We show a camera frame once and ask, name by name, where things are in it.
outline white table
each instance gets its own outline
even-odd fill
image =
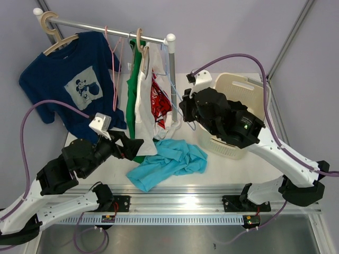
[[[213,79],[215,79],[217,75],[218,74],[213,74]],[[260,80],[259,74],[240,75]],[[123,75],[122,83],[119,87],[119,108],[123,111],[126,109],[127,103],[127,79],[128,75]],[[176,83],[180,95],[184,93],[185,89],[192,86],[188,83],[185,74],[177,74]],[[65,146],[68,146],[74,139],[75,137],[69,133]],[[181,128],[175,132],[173,139],[185,139],[187,143],[198,144],[196,132],[193,132],[186,123],[182,123]],[[171,176],[167,180],[159,183],[153,190],[176,188],[243,188],[244,184],[262,183],[281,175],[281,172],[276,168],[250,152],[241,160],[224,158],[206,150],[205,152],[208,154],[208,166],[205,173]],[[74,189],[90,188],[95,182],[102,181],[112,189],[137,190],[126,177],[126,173],[137,166],[138,163],[134,161],[110,157],[89,177],[79,179],[79,185],[74,187]]]

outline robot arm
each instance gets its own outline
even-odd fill
[[[281,197],[292,204],[308,206],[323,197],[325,187],[319,182],[323,176],[316,171],[328,172],[328,163],[309,160],[282,142],[295,157],[315,170],[301,166],[281,150],[270,130],[247,110],[246,105],[228,101],[224,94],[210,88],[208,83],[200,82],[199,77],[197,83],[200,87],[194,91],[187,89],[179,103],[184,121],[199,122],[212,135],[227,144],[249,150],[284,174],[267,183],[247,184],[239,198],[241,209],[251,209]]]
[[[35,238],[40,231],[56,222],[86,211],[107,211],[114,197],[108,185],[98,184],[85,195],[73,200],[45,207],[53,199],[79,184],[78,178],[88,177],[108,157],[132,160],[143,140],[130,140],[124,132],[108,131],[110,117],[96,114],[90,127],[99,134],[96,145],[84,139],[74,140],[62,149],[62,154],[37,173],[29,195],[9,216],[18,202],[0,211],[0,245],[19,245]]]

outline clothing rack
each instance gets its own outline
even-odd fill
[[[40,8],[35,8],[33,10],[33,13],[37,17],[37,19],[40,20],[40,16],[43,14],[43,11]],[[63,20],[63,19],[59,19],[56,17],[48,18],[47,21],[52,24],[71,26],[74,28],[81,28],[81,29],[86,29],[86,30],[91,30],[91,31],[96,31],[96,32],[101,32],[101,33],[105,32],[105,27],[103,26],[90,25],[90,24],[74,22],[70,20]],[[113,30],[110,28],[107,28],[107,34],[117,35],[120,37],[131,38],[131,39],[137,38],[137,35],[135,33],[123,32],[123,31]],[[170,67],[169,67],[170,75],[169,76],[173,84],[173,87],[171,86],[171,101],[173,105],[175,105],[175,107],[177,108],[176,92],[175,92],[175,87],[176,87],[176,84],[175,84],[175,35],[172,33],[169,33],[164,39],[148,37],[144,35],[141,35],[140,38],[143,41],[152,42],[156,44],[163,44],[165,46],[168,46],[168,56],[169,56],[169,61],[170,61],[169,62],[170,64]],[[172,107],[173,122],[177,122],[177,109],[175,107]]]

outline gray floor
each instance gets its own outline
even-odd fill
[[[78,253],[72,239],[74,226],[54,225],[42,234],[38,254]],[[241,226],[113,226],[108,229],[109,244],[98,253],[128,254],[205,254],[205,253],[320,253],[309,220],[303,215],[281,215],[258,232],[247,233],[235,242],[232,239],[244,229]],[[103,234],[89,231],[78,238],[84,251],[93,251],[102,242]]]

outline mickey mouse print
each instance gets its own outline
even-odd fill
[[[84,110],[93,100],[103,96],[92,66],[77,74],[64,88],[80,110]]]

